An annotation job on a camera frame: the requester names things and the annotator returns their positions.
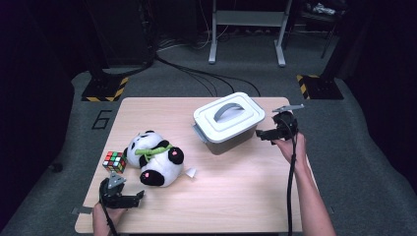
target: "yellow and black hazard tape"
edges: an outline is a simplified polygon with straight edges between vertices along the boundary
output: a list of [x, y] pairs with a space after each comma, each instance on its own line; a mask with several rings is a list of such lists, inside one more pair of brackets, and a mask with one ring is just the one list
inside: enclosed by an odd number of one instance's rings
[[82, 101], [117, 101], [123, 93], [129, 78], [124, 78], [114, 94], [109, 96], [83, 96]]
[[303, 93], [303, 96], [304, 96], [305, 99], [310, 99], [310, 95], [309, 95], [309, 92], [307, 90], [307, 86], [304, 83], [304, 78], [306, 78], [306, 77], [318, 78], [318, 76], [297, 75], [297, 81], [298, 81], [298, 85], [300, 85], [301, 93]]

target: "white plastic container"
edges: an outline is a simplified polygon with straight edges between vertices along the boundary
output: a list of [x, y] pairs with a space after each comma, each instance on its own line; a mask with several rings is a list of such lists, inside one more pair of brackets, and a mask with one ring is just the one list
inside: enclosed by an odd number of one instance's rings
[[235, 92], [194, 112], [194, 130], [213, 154], [222, 154], [249, 140], [265, 112], [248, 94]]

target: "stuffed toy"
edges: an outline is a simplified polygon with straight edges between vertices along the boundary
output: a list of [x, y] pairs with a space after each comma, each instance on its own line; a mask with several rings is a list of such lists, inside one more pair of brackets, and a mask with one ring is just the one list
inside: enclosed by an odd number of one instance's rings
[[154, 131], [134, 137], [124, 155], [129, 164], [142, 170], [141, 182], [150, 186], [169, 186], [184, 166], [184, 152]]

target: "container lid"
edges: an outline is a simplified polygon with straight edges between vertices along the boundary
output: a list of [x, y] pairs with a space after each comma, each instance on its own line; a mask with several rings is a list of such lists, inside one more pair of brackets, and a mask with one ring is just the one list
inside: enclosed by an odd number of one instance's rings
[[258, 125], [265, 112], [248, 94], [235, 92], [194, 112], [194, 120], [212, 143], [229, 140]]

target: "gray carpet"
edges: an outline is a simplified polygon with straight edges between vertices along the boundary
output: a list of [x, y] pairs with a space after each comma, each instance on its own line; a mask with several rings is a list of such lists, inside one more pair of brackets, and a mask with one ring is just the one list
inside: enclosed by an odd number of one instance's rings
[[[220, 42], [217, 62], [209, 65], [209, 45], [202, 49], [178, 46], [158, 52], [171, 62], [205, 72], [236, 77], [253, 83], [261, 96], [284, 96], [296, 110], [300, 130], [308, 139], [308, 154], [323, 196], [331, 209], [338, 235], [417, 235], [417, 198], [406, 180], [392, 169], [367, 132], [361, 108], [344, 81], [336, 79], [343, 100], [305, 100], [296, 75], [319, 75], [334, 48], [320, 59], [325, 41], [295, 33], [284, 51], [287, 66], [279, 68], [274, 36], [253, 35]], [[124, 72], [129, 68], [111, 69]], [[57, 160], [60, 173], [45, 170], [1, 235], [77, 235], [77, 216], [70, 212], [83, 204], [89, 182], [110, 132], [121, 100], [129, 96], [211, 96], [212, 85], [159, 62], [129, 78], [118, 101], [85, 102], [81, 94], [89, 73], [73, 79], [76, 89], [68, 135]], [[211, 80], [217, 96], [232, 90]], [[234, 90], [257, 96], [248, 84], [228, 80]], [[92, 130], [101, 110], [109, 118], [105, 129]]]

